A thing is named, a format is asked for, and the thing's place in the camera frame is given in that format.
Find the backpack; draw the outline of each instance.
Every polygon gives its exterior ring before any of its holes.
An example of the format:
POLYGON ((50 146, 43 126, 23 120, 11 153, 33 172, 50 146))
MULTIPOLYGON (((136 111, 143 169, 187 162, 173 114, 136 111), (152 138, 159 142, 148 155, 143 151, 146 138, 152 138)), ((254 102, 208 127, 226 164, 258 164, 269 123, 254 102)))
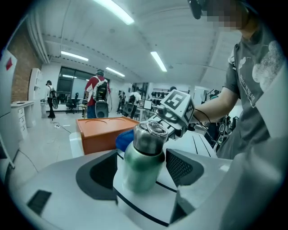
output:
POLYGON ((125 99, 126 99, 126 96, 125 96, 125 95, 122 95, 121 103, 124 103, 124 102, 125 102, 125 99))
POLYGON ((136 99, 135 96, 131 95, 130 98, 129 98, 129 103, 134 104, 135 99, 136 99))
POLYGON ((104 81, 101 81, 97 76, 93 76, 98 79, 98 83, 95 85, 92 97, 95 101, 103 100, 107 101, 107 95, 109 93, 108 91, 108 81, 104 79, 104 81))
POLYGON ((48 87, 50 88, 49 97, 52 99, 52 106, 54 109, 58 109, 58 100, 57 100, 56 90, 54 88, 51 88, 49 85, 48 87))

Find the drawer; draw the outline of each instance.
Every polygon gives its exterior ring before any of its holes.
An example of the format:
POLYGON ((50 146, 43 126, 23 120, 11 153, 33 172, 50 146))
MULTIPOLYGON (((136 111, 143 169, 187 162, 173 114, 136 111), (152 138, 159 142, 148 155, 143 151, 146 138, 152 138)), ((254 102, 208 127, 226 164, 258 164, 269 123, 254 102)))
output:
POLYGON ((19 124, 20 124, 20 127, 22 127, 23 125, 26 124, 25 116, 23 116, 19 119, 19 124))
POLYGON ((25 139, 25 137, 28 135, 27 127, 25 124, 21 126, 20 131, 21 131, 22 139, 25 139))
POLYGON ((23 117, 25 114, 24 114, 24 108, 22 108, 22 109, 19 109, 18 110, 18 118, 21 118, 21 117, 23 117))

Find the computer monitor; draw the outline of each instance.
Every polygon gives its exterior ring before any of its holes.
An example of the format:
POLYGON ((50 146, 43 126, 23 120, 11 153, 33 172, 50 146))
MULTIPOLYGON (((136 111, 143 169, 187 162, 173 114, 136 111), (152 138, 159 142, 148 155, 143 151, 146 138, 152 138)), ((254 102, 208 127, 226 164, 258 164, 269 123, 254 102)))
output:
POLYGON ((138 108, 143 108, 144 107, 144 100, 139 100, 137 107, 138 108))
POLYGON ((152 101, 145 100, 143 108, 147 109, 147 110, 150 110, 152 108, 152 101))

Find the white cabinet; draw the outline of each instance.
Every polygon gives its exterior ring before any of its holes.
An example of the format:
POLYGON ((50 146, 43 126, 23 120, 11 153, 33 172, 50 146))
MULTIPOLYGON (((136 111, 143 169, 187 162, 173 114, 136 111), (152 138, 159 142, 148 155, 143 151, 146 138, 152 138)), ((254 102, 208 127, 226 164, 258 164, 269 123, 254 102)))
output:
POLYGON ((28 92, 28 100, 41 100, 43 99, 43 89, 45 85, 43 82, 42 72, 33 68, 30 76, 29 82, 29 92, 28 92))
POLYGON ((18 102, 11 104, 11 115, 18 141, 23 140, 28 135, 27 127, 36 124, 34 112, 34 101, 18 102))

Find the bottle lid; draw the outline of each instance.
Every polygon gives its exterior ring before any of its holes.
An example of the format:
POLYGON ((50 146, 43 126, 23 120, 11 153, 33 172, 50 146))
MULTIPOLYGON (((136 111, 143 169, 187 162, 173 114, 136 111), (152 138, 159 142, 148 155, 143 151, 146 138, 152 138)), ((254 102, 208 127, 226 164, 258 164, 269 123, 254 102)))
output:
POLYGON ((133 145, 143 154, 156 155, 161 153, 167 136, 168 131, 156 121, 140 123, 134 127, 133 145))

